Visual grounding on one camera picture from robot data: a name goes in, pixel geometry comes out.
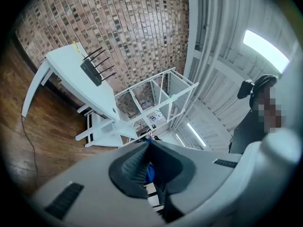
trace black router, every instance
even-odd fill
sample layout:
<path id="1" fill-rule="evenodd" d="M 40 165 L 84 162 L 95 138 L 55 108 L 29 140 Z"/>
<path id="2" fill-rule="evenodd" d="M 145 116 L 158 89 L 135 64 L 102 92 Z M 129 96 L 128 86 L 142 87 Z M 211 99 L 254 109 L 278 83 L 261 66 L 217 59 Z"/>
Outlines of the black router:
<path id="1" fill-rule="evenodd" d="M 102 81 L 104 81 L 105 79 L 107 79 L 107 78 L 109 78 L 109 77 L 111 77 L 111 76 L 113 76 L 113 75 L 116 74 L 116 72 L 115 72 L 115 73 L 109 75 L 108 77 L 102 79 L 101 73 L 104 72 L 104 71 L 106 71 L 106 70 L 108 70 L 108 69 L 110 69 L 110 68 L 112 68 L 112 67 L 114 67 L 114 66 L 111 66 L 111 67 L 109 67 L 109 68 L 107 68 L 107 69 L 105 69 L 105 70 L 103 70 L 103 71 L 101 71 L 101 72 L 98 72 L 97 69 L 96 69 L 97 66 L 99 66 L 101 63 L 103 63 L 103 62 L 105 62 L 106 60 L 108 60 L 109 57 L 107 57 L 105 60 L 101 61 L 97 66 L 94 66 L 94 65 L 91 63 L 93 59 L 95 59 L 97 56 L 99 56 L 99 55 L 100 55 L 101 53 L 103 53 L 105 50 L 101 51 L 98 55 L 96 55 L 95 57 L 93 57 L 91 60 L 89 59 L 89 57 L 90 57 L 91 55 L 93 55 L 94 53 L 96 53 L 97 51 L 101 50 L 101 49 L 102 49 L 102 47 L 100 47 L 99 49 L 96 49 L 94 52 L 92 52 L 92 53 L 89 54 L 87 57 L 85 57 L 83 63 L 82 63 L 81 66 L 80 66 L 81 69 L 85 72 L 85 74 L 89 77 L 89 79 L 90 79 L 97 87 L 100 86 L 100 85 L 102 84 Z"/>

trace yellow cable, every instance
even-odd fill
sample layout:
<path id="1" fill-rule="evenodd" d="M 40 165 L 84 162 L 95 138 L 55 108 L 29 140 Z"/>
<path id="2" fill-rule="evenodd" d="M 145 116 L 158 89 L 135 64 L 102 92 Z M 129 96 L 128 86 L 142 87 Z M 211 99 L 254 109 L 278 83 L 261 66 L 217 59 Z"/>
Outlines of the yellow cable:
<path id="1" fill-rule="evenodd" d="M 82 55 L 81 52 L 80 52 L 80 50 L 79 50 L 79 48 L 78 48 L 78 46 L 77 46 L 77 44 L 76 44 L 76 42 L 72 42 L 72 44 L 75 47 L 76 51 L 78 51 L 79 54 Z"/>

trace person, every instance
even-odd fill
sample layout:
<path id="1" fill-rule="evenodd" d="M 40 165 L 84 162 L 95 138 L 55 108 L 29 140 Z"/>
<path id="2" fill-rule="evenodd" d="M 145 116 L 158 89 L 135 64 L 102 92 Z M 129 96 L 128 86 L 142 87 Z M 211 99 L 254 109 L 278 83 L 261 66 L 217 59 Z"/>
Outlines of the person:
<path id="1" fill-rule="evenodd" d="M 250 95 L 250 111 L 234 130 L 229 153 L 243 154 L 250 143 L 261 141 L 273 129 L 281 127 L 281 111 L 270 98 L 270 88 L 276 82 L 274 75 L 263 75 L 255 83 L 242 82 L 237 97 L 243 99 Z"/>

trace brick wall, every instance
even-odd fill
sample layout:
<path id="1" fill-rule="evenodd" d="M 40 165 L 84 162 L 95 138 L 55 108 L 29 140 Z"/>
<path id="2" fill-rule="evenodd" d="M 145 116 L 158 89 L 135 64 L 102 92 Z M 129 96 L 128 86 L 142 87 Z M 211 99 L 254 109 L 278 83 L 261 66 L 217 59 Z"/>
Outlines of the brick wall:
<path id="1" fill-rule="evenodd" d="M 103 46 L 96 62 L 110 57 L 100 70 L 115 65 L 103 74 L 117 73 L 107 80 L 115 93 L 171 67 L 184 71 L 188 0 L 32 0 L 20 21 L 17 37 L 37 67 L 73 41 L 87 53 Z M 52 82 L 77 102 L 55 76 Z M 145 97 L 152 98 L 150 90 Z"/>

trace fluorescent light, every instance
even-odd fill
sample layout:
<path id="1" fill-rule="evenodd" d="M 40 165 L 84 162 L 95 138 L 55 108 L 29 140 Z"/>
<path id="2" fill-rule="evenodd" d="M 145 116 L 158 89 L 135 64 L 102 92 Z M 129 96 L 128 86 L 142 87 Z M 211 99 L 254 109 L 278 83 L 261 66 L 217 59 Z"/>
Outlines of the fluorescent light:
<path id="1" fill-rule="evenodd" d="M 193 127 L 191 127 L 191 125 L 188 123 L 187 124 L 188 127 L 191 129 L 191 131 L 197 136 L 198 140 L 202 143 L 202 145 L 204 147 L 206 147 L 206 144 L 204 143 L 204 141 L 200 138 L 200 136 L 197 134 L 197 132 L 193 129 Z"/>
<path id="2" fill-rule="evenodd" d="M 182 140 L 180 139 L 180 137 L 176 134 L 176 136 L 177 136 L 177 139 L 179 140 L 179 141 L 181 141 L 181 143 L 182 143 L 182 145 L 184 146 L 184 147 L 186 147 L 184 144 L 183 144 L 183 142 L 182 142 Z"/>
<path id="3" fill-rule="evenodd" d="M 246 30 L 245 32 L 243 43 L 263 55 L 281 73 L 289 63 L 287 57 L 284 56 L 275 46 L 249 30 Z"/>

